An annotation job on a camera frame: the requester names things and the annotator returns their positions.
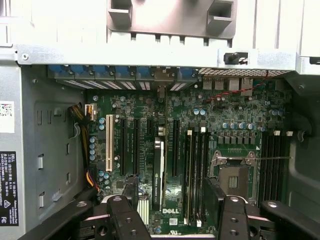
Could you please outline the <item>green motherboard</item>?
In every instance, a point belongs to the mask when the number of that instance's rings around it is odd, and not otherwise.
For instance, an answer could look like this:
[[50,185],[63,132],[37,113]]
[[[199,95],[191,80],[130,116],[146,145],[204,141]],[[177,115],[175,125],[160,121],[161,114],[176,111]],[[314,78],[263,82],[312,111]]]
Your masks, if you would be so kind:
[[[165,205],[162,212],[152,209],[153,165],[154,165],[154,126],[156,91],[145,86],[134,89],[127,86],[124,91],[94,91],[88,96],[90,104],[86,111],[93,114],[89,124],[89,173],[99,187],[98,200],[108,195],[120,194],[131,175],[138,176],[138,197],[149,199],[149,225],[152,235],[183,236],[189,234],[213,235],[217,224],[205,209],[205,222],[201,219],[203,134],[208,131],[208,178],[210,165],[216,150],[244,149],[257,151],[261,158],[262,133],[273,136],[273,156],[275,136],[288,141],[292,133],[286,117],[286,107],[292,94],[290,90],[276,90],[269,82],[255,81],[252,96],[241,96],[238,91],[203,90],[195,84],[179,90],[173,86],[167,90],[167,137],[165,167]],[[106,115],[114,115],[113,169],[106,171]],[[120,173],[120,129],[121,119],[127,120],[126,174]],[[139,173],[133,173],[134,119],[140,119],[140,161]],[[147,134],[147,119],[153,120],[153,135]],[[173,171],[173,122],[180,121],[177,176]],[[200,182],[199,220],[195,220],[195,159],[197,157],[197,132],[200,132]]]

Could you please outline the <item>grey black PC case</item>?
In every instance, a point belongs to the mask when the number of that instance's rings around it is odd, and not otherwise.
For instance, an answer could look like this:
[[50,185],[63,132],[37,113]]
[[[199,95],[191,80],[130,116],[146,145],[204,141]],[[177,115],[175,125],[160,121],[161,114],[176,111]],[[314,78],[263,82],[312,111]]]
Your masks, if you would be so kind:
[[[320,54],[308,56],[294,50],[235,49],[210,46],[185,46],[139,44],[124,45],[17,45],[0,46],[0,60],[14,61],[19,65],[65,65],[68,79],[54,79],[58,84],[80,90],[84,102],[68,107],[67,111],[79,127],[81,154],[83,160],[84,186],[73,199],[90,189],[100,189],[89,172],[89,125],[94,119],[86,105],[91,103],[89,94],[96,91],[124,91],[126,87],[139,90],[144,86],[156,91],[154,72],[157,68],[168,68],[174,74],[170,90],[178,86],[183,91],[195,84],[203,86],[203,78],[224,79],[224,90],[228,90],[230,78],[243,78],[254,82],[272,84],[275,90],[290,90],[291,100],[286,107],[289,131],[285,202],[279,201],[320,224]],[[76,80],[71,65],[88,67],[89,79]],[[112,79],[96,80],[94,65],[109,67]],[[116,80],[115,66],[128,66],[132,80]],[[151,79],[136,79],[137,66],[150,67]],[[178,80],[180,67],[198,70],[197,80]],[[213,234],[152,235],[160,239],[216,239]]]

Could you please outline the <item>white expansion slot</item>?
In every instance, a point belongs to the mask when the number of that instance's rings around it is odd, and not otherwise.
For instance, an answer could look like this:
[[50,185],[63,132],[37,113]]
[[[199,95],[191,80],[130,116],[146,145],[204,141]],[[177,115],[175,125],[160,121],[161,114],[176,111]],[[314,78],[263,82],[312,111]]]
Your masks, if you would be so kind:
[[113,171],[114,132],[114,115],[107,114],[105,117],[105,170],[107,172]]

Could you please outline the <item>CPU socket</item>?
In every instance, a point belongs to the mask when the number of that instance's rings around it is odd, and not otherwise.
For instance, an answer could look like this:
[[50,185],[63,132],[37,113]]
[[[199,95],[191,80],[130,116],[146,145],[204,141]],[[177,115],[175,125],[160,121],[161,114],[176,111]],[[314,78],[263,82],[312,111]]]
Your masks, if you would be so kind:
[[259,170],[258,160],[252,165],[225,164],[217,165],[216,157],[244,156],[250,152],[255,154],[257,151],[245,150],[241,148],[229,148],[215,150],[210,162],[209,175],[215,178],[220,184],[221,189],[226,195],[240,196],[247,202],[255,205],[258,199]]

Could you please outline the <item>metal socket cover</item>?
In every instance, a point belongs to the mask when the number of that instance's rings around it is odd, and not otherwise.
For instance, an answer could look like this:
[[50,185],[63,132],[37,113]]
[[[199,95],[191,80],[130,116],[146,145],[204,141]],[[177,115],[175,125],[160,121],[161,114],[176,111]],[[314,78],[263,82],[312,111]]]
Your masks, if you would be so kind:
[[217,165],[238,164],[251,166],[257,160],[256,155],[250,152],[247,156],[217,156]]

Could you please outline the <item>black RAM slot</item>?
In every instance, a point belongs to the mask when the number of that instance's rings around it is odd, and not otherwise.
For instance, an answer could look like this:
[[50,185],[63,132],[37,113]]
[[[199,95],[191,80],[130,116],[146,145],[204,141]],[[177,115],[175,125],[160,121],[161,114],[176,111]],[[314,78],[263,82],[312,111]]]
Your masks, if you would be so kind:
[[[272,135],[269,135],[268,138],[268,145],[267,145],[267,156],[272,157],[273,156],[273,144],[274,144],[274,139]],[[271,199],[271,193],[272,193],[272,175],[273,175],[273,160],[269,158],[267,160],[267,178],[265,183],[267,183],[267,186],[265,188],[265,199],[270,200]]]
[[201,133],[197,132],[197,142],[196,142],[196,159],[195,159],[195,198],[194,198],[194,219],[199,220],[199,195],[200,195],[200,170],[201,170],[201,145],[202,137]]
[[[274,157],[280,156],[280,135],[274,137]],[[277,191],[278,191],[278,171],[279,171],[279,160],[276,159],[274,163],[274,175],[273,175],[273,192],[272,198],[277,200]]]
[[[261,134],[261,153],[260,157],[264,158],[267,154],[267,133],[263,132]],[[265,180],[266,180],[266,163],[265,160],[260,160],[260,179],[259,179],[259,202],[264,200],[264,190],[265,190]]]
[[210,140],[210,133],[206,131],[203,134],[203,153],[202,153],[202,190],[201,190],[201,220],[204,223],[206,221],[206,211],[205,211],[205,197],[204,197],[204,185],[205,185],[205,178],[208,175],[208,155],[209,155],[209,140]]
[[[281,156],[287,156],[287,139],[286,136],[281,137]],[[281,160],[281,185],[279,188],[279,200],[285,202],[286,200],[286,180],[287,180],[287,159]]]

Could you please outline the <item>silver chipset heatsink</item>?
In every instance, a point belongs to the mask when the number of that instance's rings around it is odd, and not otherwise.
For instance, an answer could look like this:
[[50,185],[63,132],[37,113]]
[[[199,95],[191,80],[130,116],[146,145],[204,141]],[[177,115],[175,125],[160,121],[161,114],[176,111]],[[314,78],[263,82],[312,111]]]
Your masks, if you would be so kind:
[[137,212],[143,223],[148,226],[150,221],[150,200],[147,198],[140,198],[138,200]]

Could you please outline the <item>silver power supply unit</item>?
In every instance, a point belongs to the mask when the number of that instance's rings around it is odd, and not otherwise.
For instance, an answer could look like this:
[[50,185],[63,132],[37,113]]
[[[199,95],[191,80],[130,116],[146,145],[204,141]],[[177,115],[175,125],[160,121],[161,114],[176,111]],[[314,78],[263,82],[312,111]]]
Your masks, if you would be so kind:
[[68,113],[83,102],[45,65],[0,60],[0,240],[18,240],[83,189],[80,129]]

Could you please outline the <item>blue slot cover clip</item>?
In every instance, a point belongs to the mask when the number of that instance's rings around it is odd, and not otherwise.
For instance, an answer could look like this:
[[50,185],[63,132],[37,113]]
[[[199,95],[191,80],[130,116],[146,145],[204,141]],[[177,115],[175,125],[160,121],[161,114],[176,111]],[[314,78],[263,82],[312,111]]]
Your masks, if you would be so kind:
[[148,80],[151,79],[151,72],[149,66],[137,66],[136,67],[136,79],[137,80]]
[[117,81],[120,81],[120,80],[132,80],[135,78],[129,72],[128,66],[118,65],[118,66],[115,66],[115,79]]
[[113,78],[109,74],[109,67],[107,65],[93,65],[92,69],[94,70],[96,80],[107,80]]
[[52,79],[68,79],[68,67],[59,64],[49,64],[47,66],[47,76]]
[[193,67],[180,67],[177,79],[179,81],[196,81],[198,79],[198,70]]
[[89,79],[88,67],[86,65],[73,64],[70,69],[74,73],[75,80],[87,80]]

